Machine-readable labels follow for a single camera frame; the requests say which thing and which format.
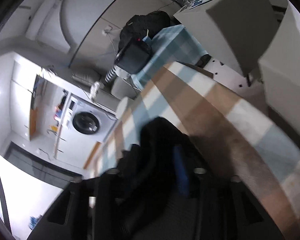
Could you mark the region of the black knit sweater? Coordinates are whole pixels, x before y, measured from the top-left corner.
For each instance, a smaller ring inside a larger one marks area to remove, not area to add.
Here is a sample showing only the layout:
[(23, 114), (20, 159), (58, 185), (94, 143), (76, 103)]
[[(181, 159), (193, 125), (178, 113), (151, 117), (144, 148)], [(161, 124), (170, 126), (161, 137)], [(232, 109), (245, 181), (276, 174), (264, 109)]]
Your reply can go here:
[[(145, 124), (140, 142), (124, 152), (118, 167), (128, 239), (226, 239), (224, 180), (209, 168), (189, 137), (164, 118)], [(178, 192), (174, 147), (189, 178), (189, 195)]]

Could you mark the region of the black clothes pile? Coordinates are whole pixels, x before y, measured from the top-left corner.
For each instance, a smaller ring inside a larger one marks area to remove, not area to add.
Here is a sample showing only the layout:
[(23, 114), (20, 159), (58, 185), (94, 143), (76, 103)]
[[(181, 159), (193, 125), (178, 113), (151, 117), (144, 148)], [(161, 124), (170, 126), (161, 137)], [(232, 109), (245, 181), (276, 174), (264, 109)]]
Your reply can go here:
[(152, 39), (162, 29), (171, 26), (171, 18), (164, 11), (154, 11), (147, 15), (134, 15), (122, 28), (120, 33), (119, 51), (133, 38), (142, 40), (147, 34)]

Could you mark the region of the checkered bed cover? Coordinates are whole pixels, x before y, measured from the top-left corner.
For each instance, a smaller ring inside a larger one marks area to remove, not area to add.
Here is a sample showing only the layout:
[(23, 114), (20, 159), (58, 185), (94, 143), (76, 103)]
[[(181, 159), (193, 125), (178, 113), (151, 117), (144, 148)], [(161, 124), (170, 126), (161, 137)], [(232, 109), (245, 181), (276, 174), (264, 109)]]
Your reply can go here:
[(113, 167), (157, 116), (189, 135), (218, 174), (239, 176), (286, 239), (300, 239), (298, 146), (235, 92), (179, 62), (162, 66), (126, 109), (97, 151), (95, 173)]

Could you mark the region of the white front-load washing machine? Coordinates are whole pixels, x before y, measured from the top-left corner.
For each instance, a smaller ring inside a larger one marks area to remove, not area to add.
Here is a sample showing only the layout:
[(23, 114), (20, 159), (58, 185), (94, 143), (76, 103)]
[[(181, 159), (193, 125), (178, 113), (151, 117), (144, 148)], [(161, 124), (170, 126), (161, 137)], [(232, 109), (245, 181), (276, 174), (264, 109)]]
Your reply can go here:
[(104, 142), (116, 121), (113, 114), (71, 95), (62, 125), (75, 135), (94, 137), (98, 142)]

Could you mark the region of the houndstooth pillow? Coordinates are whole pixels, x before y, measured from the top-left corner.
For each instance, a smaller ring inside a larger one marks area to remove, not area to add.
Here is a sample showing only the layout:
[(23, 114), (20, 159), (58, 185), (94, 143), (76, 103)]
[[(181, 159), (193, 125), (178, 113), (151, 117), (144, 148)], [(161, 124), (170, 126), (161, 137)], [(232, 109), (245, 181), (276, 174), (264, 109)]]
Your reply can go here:
[(106, 84), (111, 83), (117, 77), (116, 66), (114, 65), (107, 73), (104, 78)]

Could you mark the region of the black storage bin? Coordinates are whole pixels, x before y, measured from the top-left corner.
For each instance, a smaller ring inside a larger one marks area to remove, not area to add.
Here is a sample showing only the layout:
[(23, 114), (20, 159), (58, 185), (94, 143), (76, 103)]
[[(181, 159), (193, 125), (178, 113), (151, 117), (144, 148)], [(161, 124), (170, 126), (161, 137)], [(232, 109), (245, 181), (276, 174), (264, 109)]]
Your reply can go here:
[(147, 64), (152, 56), (152, 48), (142, 40), (130, 38), (127, 44), (119, 51), (114, 65), (128, 74), (137, 74)]

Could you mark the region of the grey sofa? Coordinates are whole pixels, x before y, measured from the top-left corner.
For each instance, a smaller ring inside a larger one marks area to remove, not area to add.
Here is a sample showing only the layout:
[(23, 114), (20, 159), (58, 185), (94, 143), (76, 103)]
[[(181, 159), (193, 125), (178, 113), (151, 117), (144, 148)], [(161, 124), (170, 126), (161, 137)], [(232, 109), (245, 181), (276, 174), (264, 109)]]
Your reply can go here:
[(99, 95), (108, 94), (112, 98), (122, 100), (125, 97), (135, 99), (140, 90), (131, 80), (131, 75), (119, 67), (116, 67), (117, 77), (111, 83), (106, 84), (105, 76), (97, 72), (93, 67), (76, 67), (72, 70), (72, 79), (79, 85), (87, 87), (89, 99), (96, 102)]

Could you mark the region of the light blue checked cloth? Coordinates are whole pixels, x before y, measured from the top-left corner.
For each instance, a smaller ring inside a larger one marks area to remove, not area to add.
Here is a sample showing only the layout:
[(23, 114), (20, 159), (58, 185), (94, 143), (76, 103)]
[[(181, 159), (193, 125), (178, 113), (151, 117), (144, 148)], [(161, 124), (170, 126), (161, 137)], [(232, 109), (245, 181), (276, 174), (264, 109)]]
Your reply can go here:
[(153, 55), (137, 74), (132, 75), (132, 81), (142, 90), (146, 83), (165, 64), (180, 61), (196, 64), (207, 51), (182, 25), (174, 25), (162, 29), (152, 39)]

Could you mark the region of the grey side table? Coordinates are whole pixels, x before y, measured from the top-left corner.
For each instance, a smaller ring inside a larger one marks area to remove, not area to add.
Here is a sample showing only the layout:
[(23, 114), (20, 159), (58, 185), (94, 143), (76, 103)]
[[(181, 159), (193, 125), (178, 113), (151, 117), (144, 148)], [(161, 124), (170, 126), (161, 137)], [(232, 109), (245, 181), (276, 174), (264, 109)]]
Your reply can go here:
[(242, 76), (258, 67), (279, 28), (269, 0), (211, 0), (174, 17), (209, 55)]

